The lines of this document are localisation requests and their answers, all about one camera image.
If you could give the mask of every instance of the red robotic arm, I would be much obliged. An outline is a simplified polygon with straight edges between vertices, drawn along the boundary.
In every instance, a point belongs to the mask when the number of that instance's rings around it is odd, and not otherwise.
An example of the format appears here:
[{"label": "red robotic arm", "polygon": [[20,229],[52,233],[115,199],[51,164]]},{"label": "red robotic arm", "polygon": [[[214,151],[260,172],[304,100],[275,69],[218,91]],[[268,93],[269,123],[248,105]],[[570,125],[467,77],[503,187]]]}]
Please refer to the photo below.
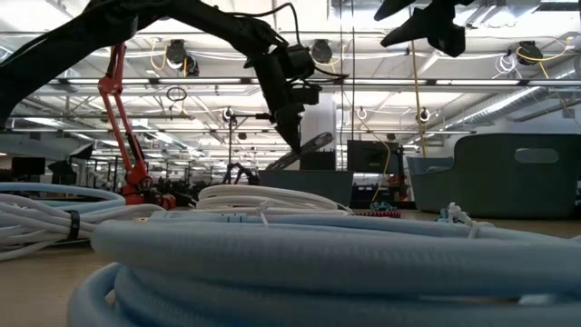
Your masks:
[{"label": "red robotic arm", "polygon": [[[125,176],[127,184],[122,189],[122,195],[125,197],[125,203],[127,205],[153,202],[164,207],[166,210],[170,210],[176,206],[175,198],[172,195],[152,193],[152,177],[147,173],[142,148],[139,145],[135,134],[133,134],[131,124],[127,120],[127,113],[125,112],[123,101],[121,100],[121,93],[123,92],[122,82],[124,58],[125,44],[121,43],[113,46],[111,48],[111,61],[109,62],[107,73],[105,77],[99,81],[99,93],[101,94],[103,103],[107,109],[109,122],[113,128],[115,139],[119,144],[119,150],[121,151],[121,157],[123,158],[123,164],[125,165],[125,171],[127,172],[127,175]],[[115,103],[117,104],[123,127],[125,127],[125,135],[127,136],[129,147],[131,148],[133,157],[135,158],[134,166],[132,166],[131,158],[125,148],[125,141],[121,135],[119,124],[115,119],[113,107],[111,106],[111,101],[109,101],[109,95],[113,96]]]}]

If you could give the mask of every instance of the coiled cable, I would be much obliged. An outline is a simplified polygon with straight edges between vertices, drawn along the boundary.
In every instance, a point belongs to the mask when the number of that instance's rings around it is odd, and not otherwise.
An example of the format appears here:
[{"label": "coiled cable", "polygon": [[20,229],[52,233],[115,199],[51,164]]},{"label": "coiled cable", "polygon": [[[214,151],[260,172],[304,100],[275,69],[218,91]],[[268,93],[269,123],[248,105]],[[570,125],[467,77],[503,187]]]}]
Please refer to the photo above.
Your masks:
[{"label": "coiled cable", "polygon": [[0,194],[0,262],[15,259],[57,242],[71,234],[72,214],[79,213],[75,240],[91,237],[97,224],[106,220],[129,220],[162,211],[157,205],[124,206],[121,195],[82,187],[41,183],[0,183],[0,192],[36,191],[92,196],[96,203],[39,202],[22,196]]},{"label": "coiled cable", "polygon": [[[233,187],[209,194],[238,196]],[[75,291],[69,325],[514,327],[581,321],[576,241],[475,222],[313,213],[271,214],[265,227],[252,213],[104,222],[93,248],[118,263]],[[111,291],[113,305],[105,300]],[[566,295],[569,301],[507,301],[529,294]]]},{"label": "coiled cable", "polygon": [[216,185],[202,190],[198,210],[206,213],[347,214],[327,198],[311,193],[252,185]]}]

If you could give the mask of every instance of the table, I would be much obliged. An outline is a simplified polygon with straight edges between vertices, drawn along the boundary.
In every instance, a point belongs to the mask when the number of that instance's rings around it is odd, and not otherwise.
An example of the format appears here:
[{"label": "table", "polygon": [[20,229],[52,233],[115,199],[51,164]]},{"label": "table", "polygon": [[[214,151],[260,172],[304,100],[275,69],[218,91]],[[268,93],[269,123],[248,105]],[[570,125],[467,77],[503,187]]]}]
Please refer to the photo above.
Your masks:
[{"label": "table", "polygon": [[[434,213],[402,212],[403,219],[434,220]],[[560,237],[581,235],[581,221],[482,220],[497,227]],[[0,263],[0,321],[11,327],[62,327],[74,287],[109,262],[88,243],[52,247]]]}]

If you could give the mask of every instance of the black cable tie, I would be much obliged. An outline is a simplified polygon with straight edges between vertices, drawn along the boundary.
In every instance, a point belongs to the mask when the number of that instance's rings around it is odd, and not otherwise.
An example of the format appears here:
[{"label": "black cable tie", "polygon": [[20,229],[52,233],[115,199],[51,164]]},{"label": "black cable tie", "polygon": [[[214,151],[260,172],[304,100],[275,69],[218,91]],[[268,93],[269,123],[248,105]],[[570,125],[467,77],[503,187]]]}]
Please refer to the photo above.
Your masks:
[{"label": "black cable tie", "polygon": [[79,230],[81,229],[81,214],[76,210],[67,211],[71,214],[71,230],[66,241],[76,241],[79,238]]}]

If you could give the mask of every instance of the duct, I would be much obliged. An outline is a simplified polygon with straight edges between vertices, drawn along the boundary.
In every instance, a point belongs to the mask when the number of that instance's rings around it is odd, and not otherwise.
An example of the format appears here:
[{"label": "duct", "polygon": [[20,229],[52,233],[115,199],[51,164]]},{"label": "duct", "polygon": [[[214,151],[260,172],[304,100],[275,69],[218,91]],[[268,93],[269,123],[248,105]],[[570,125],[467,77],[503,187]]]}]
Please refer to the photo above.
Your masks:
[{"label": "duct", "polygon": [[563,104],[555,104],[555,105],[552,105],[546,109],[539,110],[535,113],[527,114],[527,115],[519,117],[517,119],[511,119],[510,121],[514,122],[514,123],[524,123],[524,122],[528,122],[530,120],[536,119],[538,117],[542,117],[546,114],[552,114],[554,112],[564,110],[565,107],[570,108],[570,107],[578,105],[578,104],[581,104],[581,100],[573,100],[573,101],[568,100],[564,103],[564,105]]},{"label": "duct", "polygon": [[[578,63],[581,57],[568,60],[552,69],[550,74],[556,79],[578,79],[581,76]],[[440,124],[438,129],[448,129],[462,124],[486,124],[494,120],[512,114],[536,102],[543,101],[551,95],[551,89],[546,86],[535,86],[521,89],[510,94],[493,96],[464,112],[464,117],[455,123]]]}]

